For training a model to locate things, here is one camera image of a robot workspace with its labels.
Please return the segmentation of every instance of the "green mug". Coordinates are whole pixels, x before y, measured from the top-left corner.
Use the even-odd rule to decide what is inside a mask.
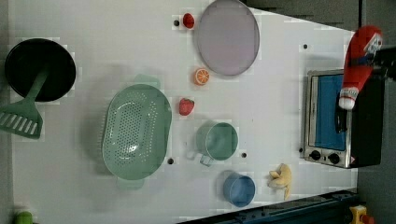
[[[238,134],[229,123],[209,121],[198,130],[196,144],[203,154],[200,163],[210,166],[212,161],[225,161],[235,153]]]

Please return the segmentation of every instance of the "orange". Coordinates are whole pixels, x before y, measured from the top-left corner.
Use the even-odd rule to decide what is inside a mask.
[[[198,86],[204,86],[209,80],[209,72],[204,68],[199,68],[194,74],[194,83]]]

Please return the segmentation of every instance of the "mug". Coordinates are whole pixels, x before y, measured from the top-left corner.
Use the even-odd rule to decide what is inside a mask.
[[[235,153],[238,134],[229,123],[209,121],[198,130],[196,143],[203,154],[200,163],[210,166],[213,160],[225,161]]]
[[[250,204],[255,193],[254,181],[247,175],[232,173],[224,181],[224,198],[237,207],[245,207]]]

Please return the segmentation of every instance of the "yellow object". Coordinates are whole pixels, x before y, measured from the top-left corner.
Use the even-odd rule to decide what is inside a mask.
[[[363,222],[361,222],[361,216],[367,214],[366,207],[358,205],[355,207],[349,207],[349,210],[352,212],[353,215],[353,220],[350,224],[364,224]]]
[[[280,174],[277,171],[270,171],[273,178],[268,187],[273,189],[285,189],[285,201],[290,196],[291,170],[287,164],[280,165]]]

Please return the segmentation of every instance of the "black frying pan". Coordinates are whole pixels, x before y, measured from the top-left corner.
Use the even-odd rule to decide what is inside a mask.
[[[35,100],[50,102],[63,97],[76,80],[76,65],[64,47],[47,39],[25,40],[11,50],[6,58],[9,85],[25,97],[44,63],[49,65],[49,76]]]

